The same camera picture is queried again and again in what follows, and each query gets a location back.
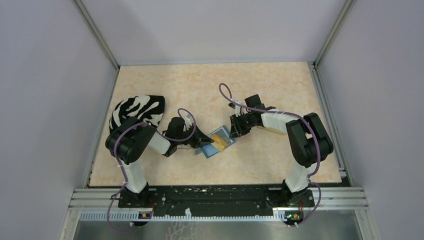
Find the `blue card holder wallet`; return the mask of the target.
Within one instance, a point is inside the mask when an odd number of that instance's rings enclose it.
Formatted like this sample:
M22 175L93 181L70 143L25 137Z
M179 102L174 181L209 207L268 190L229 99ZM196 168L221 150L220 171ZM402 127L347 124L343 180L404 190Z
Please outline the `blue card holder wallet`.
M225 125L217 128L207 136L213 142L207 143L195 151L195 155L203 154L207 159L223 152L236 142L234 138L230 138L230 131Z

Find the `black credit card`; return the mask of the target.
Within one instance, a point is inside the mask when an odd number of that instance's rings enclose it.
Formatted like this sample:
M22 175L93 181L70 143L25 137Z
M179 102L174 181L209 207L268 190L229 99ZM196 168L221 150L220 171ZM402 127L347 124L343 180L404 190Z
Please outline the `black credit card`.
M221 138L221 139L226 139L226 140L228 140L229 139L229 135L227 134L227 131L224 129L224 128L220 128L220 129L218 129L216 132L215 132L215 134L219 137L219 138Z

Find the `yellow credit card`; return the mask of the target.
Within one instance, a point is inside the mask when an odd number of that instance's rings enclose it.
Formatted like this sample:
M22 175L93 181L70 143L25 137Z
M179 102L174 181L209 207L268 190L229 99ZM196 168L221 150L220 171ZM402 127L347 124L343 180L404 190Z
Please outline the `yellow credit card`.
M216 148L219 152L223 152L225 148L228 146L228 143L223 139L219 138L215 133L210 137L214 140L211 144L214 148Z

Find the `cream oval card tray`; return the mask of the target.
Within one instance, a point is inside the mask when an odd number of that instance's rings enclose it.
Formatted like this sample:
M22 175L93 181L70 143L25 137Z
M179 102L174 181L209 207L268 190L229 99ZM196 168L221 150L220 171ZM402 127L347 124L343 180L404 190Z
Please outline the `cream oval card tray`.
M275 129L275 128L270 128L270 127L263 127L263 126L257 126L258 129L264 130L264 131L268 131L274 134L278 134L278 135L286 135L286 132L283 132L279 129Z

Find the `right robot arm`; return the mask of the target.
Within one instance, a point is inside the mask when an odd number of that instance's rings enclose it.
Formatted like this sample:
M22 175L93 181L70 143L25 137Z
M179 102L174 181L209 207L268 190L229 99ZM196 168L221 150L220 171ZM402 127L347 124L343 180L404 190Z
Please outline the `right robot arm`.
M246 107L233 99L228 104L234 109L234 114L230 116L230 137L245 136L253 127L288 136L295 162L288 177L283 180L281 190L270 195L269 204L273 207L295 206L306 193L310 176L333 153L333 142L320 117L314 112L299 116L275 107L265 107L257 94L246 98L244 102Z

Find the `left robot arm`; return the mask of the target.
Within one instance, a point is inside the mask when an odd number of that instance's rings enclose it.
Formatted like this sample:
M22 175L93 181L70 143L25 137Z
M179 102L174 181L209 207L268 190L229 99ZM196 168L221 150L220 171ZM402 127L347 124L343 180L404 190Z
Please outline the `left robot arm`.
M144 207L150 200L149 184L137 161L146 148L169 157L177 151L178 146L198 149L213 142L187 117L173 117L163 133L136 117L130 117L109 134L105 146L118 160L124 176L121 196L128 197L138 207Z

